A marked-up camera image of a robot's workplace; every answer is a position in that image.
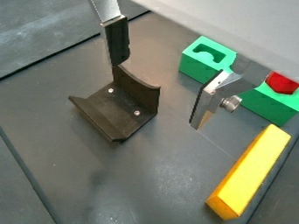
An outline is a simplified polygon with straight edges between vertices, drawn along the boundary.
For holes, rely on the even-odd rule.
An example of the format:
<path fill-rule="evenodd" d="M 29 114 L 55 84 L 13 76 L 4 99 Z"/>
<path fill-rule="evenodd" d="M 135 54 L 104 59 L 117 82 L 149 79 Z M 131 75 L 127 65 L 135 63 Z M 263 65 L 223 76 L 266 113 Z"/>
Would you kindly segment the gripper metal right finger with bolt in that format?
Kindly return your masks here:
<path fill-rule="evenodd" d="M 237 56 L 231 73 L 220 70 L 219 73 L 201 86 L 193 104 L 189 125 L 199 129 L 216 113 L 217 108 L 224 108 L 229 113 L 239 106 L 239 94 L 258 87 L 271 69 L 244 56 Z"/>

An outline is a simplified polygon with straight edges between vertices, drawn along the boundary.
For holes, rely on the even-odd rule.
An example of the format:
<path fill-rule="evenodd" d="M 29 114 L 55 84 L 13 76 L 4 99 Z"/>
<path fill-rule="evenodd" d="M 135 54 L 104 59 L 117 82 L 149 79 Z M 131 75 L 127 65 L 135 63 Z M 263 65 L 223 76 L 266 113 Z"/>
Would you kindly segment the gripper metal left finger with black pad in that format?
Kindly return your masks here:
<path fill-rule="evenodd" d="M 121 14 L 117 0 L 88 0 L 107 39 L 111 66 L 120 65 L 129 57 L 127 17 Z"/>

